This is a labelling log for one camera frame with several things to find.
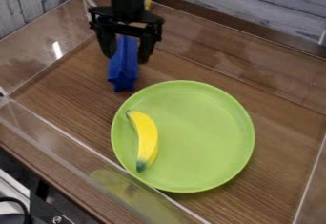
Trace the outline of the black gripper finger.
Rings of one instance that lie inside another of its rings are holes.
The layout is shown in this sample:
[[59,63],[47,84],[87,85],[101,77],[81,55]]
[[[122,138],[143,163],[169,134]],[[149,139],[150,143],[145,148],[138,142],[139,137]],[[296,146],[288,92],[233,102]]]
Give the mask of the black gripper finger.
[[141,46],[139,46],[139,53],[138,53],[138,59],[141,64],[149,62],[150,56],[154,51],[154,45],[155,45],[155,37],[151,34],[146,33],[141,38]]
[[114,34],[106,28],[98,28],[97,29],[97,38],[98,38],[98,43],[101,45],[103,54],[109,58],[111,58],[115,55],[117,50],[118,50],[117,34]]

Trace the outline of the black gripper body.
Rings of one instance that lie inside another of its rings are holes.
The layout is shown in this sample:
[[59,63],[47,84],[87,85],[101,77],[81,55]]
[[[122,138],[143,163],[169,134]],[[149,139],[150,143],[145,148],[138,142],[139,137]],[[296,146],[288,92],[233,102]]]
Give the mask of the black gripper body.
[[142,37],[146,33],[155,41],[162,40],[165,19],[147,10],[135,15],[118,15],[109,6],[90,7],[91,29],[99,37],[114,38],[117,34]]

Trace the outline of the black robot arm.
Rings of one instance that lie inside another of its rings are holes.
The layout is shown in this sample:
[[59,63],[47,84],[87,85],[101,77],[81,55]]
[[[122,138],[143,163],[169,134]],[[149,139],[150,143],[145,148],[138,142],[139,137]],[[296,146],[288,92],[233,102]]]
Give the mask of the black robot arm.
[[90,7],[89,14],[103,54],[114,56],[118,35],[127,35],[141,39],[138,62],[147,63],[155,43],[162,41],[165,18],[146,10],[145,0],[111,0],[110,6]]

